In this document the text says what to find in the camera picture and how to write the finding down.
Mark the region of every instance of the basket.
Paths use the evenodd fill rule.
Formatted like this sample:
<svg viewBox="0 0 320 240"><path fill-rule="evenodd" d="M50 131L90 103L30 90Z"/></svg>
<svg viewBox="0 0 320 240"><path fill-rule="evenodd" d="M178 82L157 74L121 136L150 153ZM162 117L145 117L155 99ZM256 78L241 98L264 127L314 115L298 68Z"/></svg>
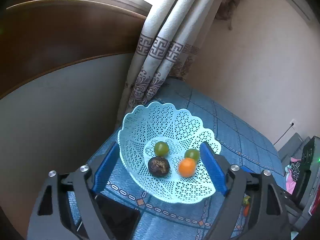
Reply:
<svg viewBox="0 0 320 240"><path fill-rule="evenodd" d="M169 145L166 159L170 172L163 178L152 176L148 161L155 157L153 147L158 141ZM221 144L214 139L212 130L204 128L199 117L186 109L176 110L170 103L152 102L148 107L139 105L128 113L118 133L120 158L133 180L146 192L168 203L192 204L214 194L215 188L201 159L196 173L184 178L178 165L187 149L200 148L207 141L216 154Z"/></svg>

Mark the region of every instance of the black smartphone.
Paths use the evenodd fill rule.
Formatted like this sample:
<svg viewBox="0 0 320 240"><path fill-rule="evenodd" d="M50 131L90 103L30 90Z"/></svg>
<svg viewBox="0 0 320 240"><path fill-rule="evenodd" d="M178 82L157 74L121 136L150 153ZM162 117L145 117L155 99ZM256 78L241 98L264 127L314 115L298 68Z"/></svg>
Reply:
<svg viewBox="0 0 320 240"><path fill-rule="evenodd" d="M140 221L139 209L127 207L101 194L95 196L95 201L115 238L117 240L131 240ZM76 228L80 236L88 239L81 218Z"/></svg>

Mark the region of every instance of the wall outlet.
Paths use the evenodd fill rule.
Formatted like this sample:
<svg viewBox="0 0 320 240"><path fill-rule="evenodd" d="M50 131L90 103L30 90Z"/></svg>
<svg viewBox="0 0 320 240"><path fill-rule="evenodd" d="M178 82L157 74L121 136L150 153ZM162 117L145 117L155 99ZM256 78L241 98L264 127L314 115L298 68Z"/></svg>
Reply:
<svg viewBox="0 0 320 240"><path fill-rule="evenodd" d="M292 123L293 123L292 128L293 128L294 130L296 130L296 129L297 129L297 127L298 127L298 123L297 123L297 121L296 121L295 119L292 119L292 120L290 121L290 125L292 125Z"/></svg>

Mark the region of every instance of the mangosteen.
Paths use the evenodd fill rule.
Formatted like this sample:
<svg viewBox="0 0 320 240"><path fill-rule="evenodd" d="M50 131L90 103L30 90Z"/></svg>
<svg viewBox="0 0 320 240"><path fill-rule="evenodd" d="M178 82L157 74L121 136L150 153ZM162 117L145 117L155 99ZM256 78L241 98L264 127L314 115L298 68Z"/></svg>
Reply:
<svg viewBox="0 0 320 240"><path fill-rule="evenodd" d="M157 156L149 160L148 169L153 176L161 178L169 173L170 165L167 159Z"/></svg>

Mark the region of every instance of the scalloped basket rim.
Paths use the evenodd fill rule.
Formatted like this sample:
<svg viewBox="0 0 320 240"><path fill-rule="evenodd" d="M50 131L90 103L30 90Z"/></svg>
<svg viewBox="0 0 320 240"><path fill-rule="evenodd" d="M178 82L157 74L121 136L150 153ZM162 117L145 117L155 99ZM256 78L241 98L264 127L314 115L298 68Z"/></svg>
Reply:
<svg viewBox="0 0 320 240"><path fill-rule="evenodd" d="M126 165L126 163L125 163L125 161L124 161L124 159L123 159L122 151L121 151L121 145L120 145L120 134L121 134L121 131L124 130L124 123L125 123L126 118L127 118L128 116L130 116L130 115L134 115L134 112L135 112L137 109L139 109L139 108L148 109L150 106L153 106L153 105L171 106L171 107L172 107L175 111L177 111L177 112L187 112L187 114L188 114L189 117L193 117L193 118L198 119L198 120L200 121L201 126L203 127L203 122L202 122L202 119L201 119L200 117L192 115L192 114L190 113L190 111L189 111L188 109L185 109L185 108L182 108L182 109L177 110L176 107L175 107L175 105L172 104L172 103L161 104L161 103L159 103L159 102L157 102L157 101L154 101L154 102L151 102L147 107L145 107L144 105L137 105L130 113L127 113L127 114L124 116L123 121L122 121L121 130L119 130L119 132L118 132L118 136L117 136L118 142L117 142L117 143L118 143L119 148L120 148L120 159L121 159L121 161L122 161L122 164L124 165L124 167L125 167L125 169L127 170L127 172L130 174L130 176L131 176L131 178L134 180L134 182L137 183L138 186L141 187L144 191L148 192L148 194L154 196L155 198L157 198L157 199L159 199L159 200L162 200L162 201L164 201L164 202L166 202L166 203L171 203L171 204L175 204L175 203L196 204L196 203L199 203L199 202L201 202L204 198L207 198L207 197L213 195L213 194L216 192L215 187L214 187L214 189L213 189L213 192L212 192L210 195L204 195L203 197L202 197L202 196L199 196L199 198L198 198L199 201L194 201L194 202L192 202L192 203L191 203L191 202L187 202L187 201L183 201L183 200L170 201L170 200L168 200L168 199L166 199L166 198L162 198L161 196L158 196L158 195L155 196L154 194L150 193L149 190L148 190L146 187L142 186L142 185L140 184L140 182L138 182L138 181L136 180L136 178L132 175L132 173L130 172L131 168L129 168L129 167ZM214 132L213 132L211 129L209 129L209 128L204 128L204 129L205 129L205 130L210 130L210 131L214 134ZM220 145L220 151L219 151L218 153L216 153L216 154L220 154L220 152L221 152L221 144L215 139L215 137L213 137L213 138L214 138L214 140Z"/></svg>

